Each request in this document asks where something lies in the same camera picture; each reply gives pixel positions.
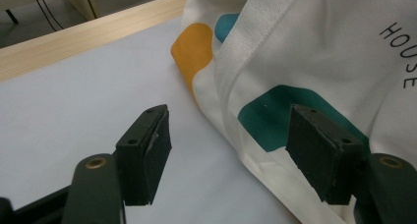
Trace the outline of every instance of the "wooden edge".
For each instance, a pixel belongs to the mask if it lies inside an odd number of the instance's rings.
[[[0,82],[182,15],[186,0],[155,0],[0,49]]]

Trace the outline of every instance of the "white canvas bag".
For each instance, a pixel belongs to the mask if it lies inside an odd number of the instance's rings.
[[[355,223],[285,150],[288,105],[417,167],[417,0],[188,0],[172,55],[245,166],[303,223]]]

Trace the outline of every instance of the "black cable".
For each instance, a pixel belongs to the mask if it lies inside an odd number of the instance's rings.
[[[55,17],[52,15],[52,12],[49,10],[49,7],[48,7],[48,5],[46,5],[46,2],[45,2],[45,0],[42,0],[43,1],[43,4],[45,5],[45,7],[46,7],[46,10],[48,10],[48,12],[49,12],[49,15],[52,17],[52,19],[55,21],[55,23],[61,28],[61,29],[63,29],[62,28],[62,26],[58,23],[58,21],[56,21],[56,19],[55,19]]]
[[[42,6],[40,5],[39,0],[36,0],[36,2],[37,2],[37,5],[39,6],[40,10],[41,10],[41,11],[42,11],[42,13],[43,13],[43,16],[44,16],[44,17],[46,18],[46,20],[49,22],[49,25],[52,27],[52,29],[53,29],[53,30],[55,30],[55,31],[56,31],[55,27],[52,25],[52,23],[49,21],[48,17],[46,16],[45,11],[43,11],[43,8],[42,8]]]

